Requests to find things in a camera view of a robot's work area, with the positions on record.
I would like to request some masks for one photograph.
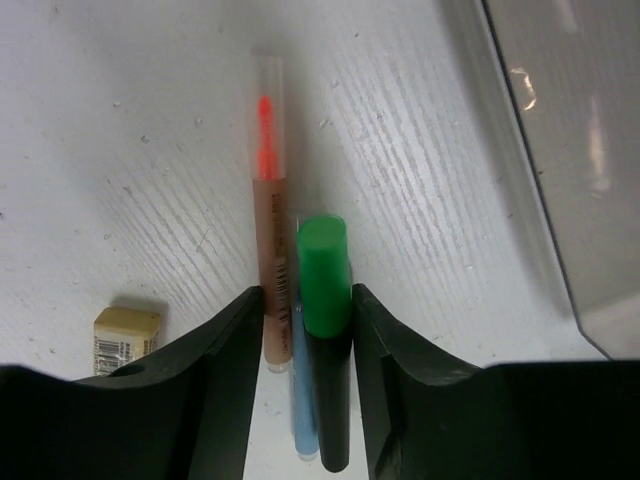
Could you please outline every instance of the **barcode label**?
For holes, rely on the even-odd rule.
[[[126,341],[110,341],[94,337],[93,373],[109,375],[132,360],[132,345]]]
[[[276,315],[280,326],[289,323],[289,302],[287,297],[287,263],[281,259],[276,264]]]

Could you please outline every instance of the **beige eraser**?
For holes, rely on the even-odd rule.
[[[158,348],[162,317],[129,308],[105,308],[93,323],[93,374],[109,375]]]

